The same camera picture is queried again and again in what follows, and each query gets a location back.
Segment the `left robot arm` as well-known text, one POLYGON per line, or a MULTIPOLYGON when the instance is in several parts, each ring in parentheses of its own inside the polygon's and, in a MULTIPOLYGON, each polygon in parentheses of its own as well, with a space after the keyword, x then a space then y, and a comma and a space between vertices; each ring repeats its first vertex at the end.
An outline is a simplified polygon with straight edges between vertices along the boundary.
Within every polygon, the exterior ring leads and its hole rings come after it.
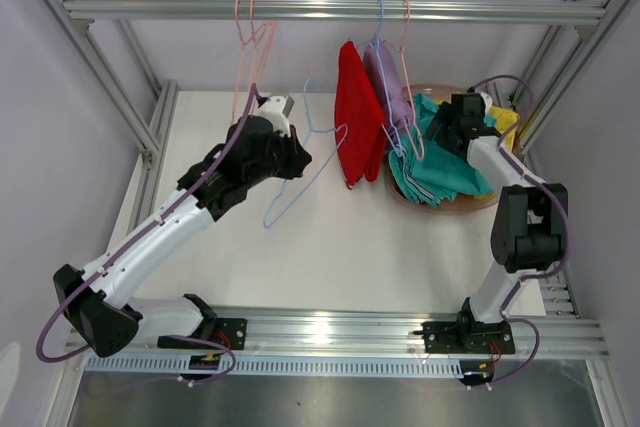
POLYGON ((243 202, 271 177, 302 176, 311 155, 283 114, 255 113, 232 125, 177 182, 165 203, 114 251, 81 269, 60 267, 53 284, 64 317, 101 358, 132 341, 203 348, 216 339, 214 310, 195 294, 177 300, 145 300, 134 293, 165 260, 195 235, 243 202))

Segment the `yellow trousers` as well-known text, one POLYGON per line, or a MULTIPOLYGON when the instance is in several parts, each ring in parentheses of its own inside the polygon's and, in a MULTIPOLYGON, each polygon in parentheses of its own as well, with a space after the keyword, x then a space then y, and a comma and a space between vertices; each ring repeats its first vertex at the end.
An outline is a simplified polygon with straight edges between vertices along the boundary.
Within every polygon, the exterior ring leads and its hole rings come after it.
MULTIPOLYGON (((503 134, 520 119, 520 115, 513 110, 505 109, 498 106, 491 106, 488 109, 487 115, 494 119, 492 125, 501 134, 503 134)), ((507 135, 506 140, 504 141, 505 145, 510 151, 513 150, 515 137, 516 131, 513 130, 507 135)), ((487 186, 482 187, 480 189, 480 193, 474 195, 474 198, 478 200, 487 200, 491 197, 494 197, 494 194, 487 186)))

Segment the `pink hanger of yellow trousers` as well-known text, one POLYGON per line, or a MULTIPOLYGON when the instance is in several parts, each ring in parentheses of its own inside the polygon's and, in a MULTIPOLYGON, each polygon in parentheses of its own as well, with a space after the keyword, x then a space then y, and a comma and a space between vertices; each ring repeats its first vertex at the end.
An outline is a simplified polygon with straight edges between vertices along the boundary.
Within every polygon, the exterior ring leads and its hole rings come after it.
POLYGON ((233 100, 231 105, 231 123, 234 123, 239 119, 240 114, 238 113, 238 102, 241 96, 241 87, 243 86, 243 78, 244 74, 247 74, 247 88, 250 88, 252 85, 249 83, 249 74, 250 74, 250 65, 251 65, 251 56, 252 56, 252 46, 251 46, 251 28, 249 22, 249 4, 250 0, 235 0, 234 1, 234 23, 238 34, 238 40, 240 42, 240 59, 238 64, 238 70, 236 74, 236 81, 234 85, 233 92, 233 100), (244 1, 247 1, 247 22, 249 26, 249 32, 245 33, 242 26, 241 13, 240 8, 244 1))

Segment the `blue hanger of teal trousers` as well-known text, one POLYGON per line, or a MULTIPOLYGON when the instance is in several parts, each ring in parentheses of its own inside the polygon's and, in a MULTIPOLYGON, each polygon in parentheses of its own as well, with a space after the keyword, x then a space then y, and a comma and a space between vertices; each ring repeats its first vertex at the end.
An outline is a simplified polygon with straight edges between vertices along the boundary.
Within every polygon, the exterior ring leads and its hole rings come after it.
POLYGON ((271 200, 262 218, 262 226, 265 229, 273 228, 286 214, 288 214, 307 194, 311 187, 317 182, 321 174, 329 164, 338 157, 338 151, 347 140, 349 127, 345 124, 336 124, 331 127, 322 128, 318 126, 314 119, 314 113, 310 101, 310 94, 316 90, 317 82, 314 78, 308 78, 303 84, 302 100, 306 119, 306 132, 302 138, 301 146, 306 150, 314 148, 318 139, 326 138, 334 141, 331 151, 327 154, 317 156, 312 155, 311 163, 305 168, 302 180, 304 184, 300 186, 295 194, 288 191, 292 183, 296 180, 283 180, 280 189, 271 200))

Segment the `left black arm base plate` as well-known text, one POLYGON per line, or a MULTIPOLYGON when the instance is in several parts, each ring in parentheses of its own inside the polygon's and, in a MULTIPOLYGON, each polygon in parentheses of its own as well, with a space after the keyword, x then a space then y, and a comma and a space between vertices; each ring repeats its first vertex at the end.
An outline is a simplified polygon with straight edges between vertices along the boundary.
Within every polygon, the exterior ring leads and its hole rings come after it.
POLYGON ((217 342, 231 350, 243 350, 247 338, 248 321, 244 318, 216 318, 204 320, 196 338, 217 342))

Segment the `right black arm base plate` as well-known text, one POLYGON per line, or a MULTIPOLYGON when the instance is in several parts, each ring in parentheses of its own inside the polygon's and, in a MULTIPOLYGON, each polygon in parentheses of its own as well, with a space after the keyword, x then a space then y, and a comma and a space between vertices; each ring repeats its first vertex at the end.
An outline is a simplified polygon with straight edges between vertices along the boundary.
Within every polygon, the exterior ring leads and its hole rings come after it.
POLYGON ((412 334, 422 338, 429 354, 484 355, 492 349, 506 355, 515 353, 512 330, 506 322, 427 321, 412 334))

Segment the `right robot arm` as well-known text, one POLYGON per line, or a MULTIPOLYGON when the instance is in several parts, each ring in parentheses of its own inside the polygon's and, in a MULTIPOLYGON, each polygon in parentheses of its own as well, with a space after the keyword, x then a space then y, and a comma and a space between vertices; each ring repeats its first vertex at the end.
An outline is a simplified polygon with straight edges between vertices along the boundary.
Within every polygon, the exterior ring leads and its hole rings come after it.
POLYGON ((498 196, 490 235, 493 264, 467 298, 455 323, 431 334, 456 347, 478 351, 510 333, 508 313, 528 282, 568 260, 568 192, 526 168, 506 146, 506 135, 485 123, 487 102, 477 92, 455 93, 443 102, 426 138, 477 170, 498 196))

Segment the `blue hanger of red trousers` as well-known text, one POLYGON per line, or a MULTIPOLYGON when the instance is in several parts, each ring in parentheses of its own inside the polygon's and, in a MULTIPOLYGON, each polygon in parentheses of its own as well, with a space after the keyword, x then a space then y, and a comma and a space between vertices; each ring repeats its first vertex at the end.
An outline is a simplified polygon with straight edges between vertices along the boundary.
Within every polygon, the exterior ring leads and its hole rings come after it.
POLYGON ((384 133, 389 141, 389 150, 397 157, 403 157, 407 152, 403 136, 406 134, 408 104, 402 98, 400 78, 389 46, 381 37, 385 19, 384 0, 378 0, 378 4, 376 32, 358 47, 364 48, 362 61, 365 73, 387 118, 388 126, 384 133))

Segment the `teal trousers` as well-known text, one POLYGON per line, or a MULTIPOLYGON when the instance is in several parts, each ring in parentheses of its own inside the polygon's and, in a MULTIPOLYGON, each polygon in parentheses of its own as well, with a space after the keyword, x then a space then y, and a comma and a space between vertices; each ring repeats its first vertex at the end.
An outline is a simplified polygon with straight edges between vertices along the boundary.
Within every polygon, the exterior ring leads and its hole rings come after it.
POLYGON ((493 189, 483 175, 463 159, 441 148, 436 142, 423 141, 425 155, 415 156, 411 142, 402 138, 404 154, 391 151, 388 166, 401 195, 415 204, 438 207, 444 200, 454 201, 459 194, 487 196, 493 189))

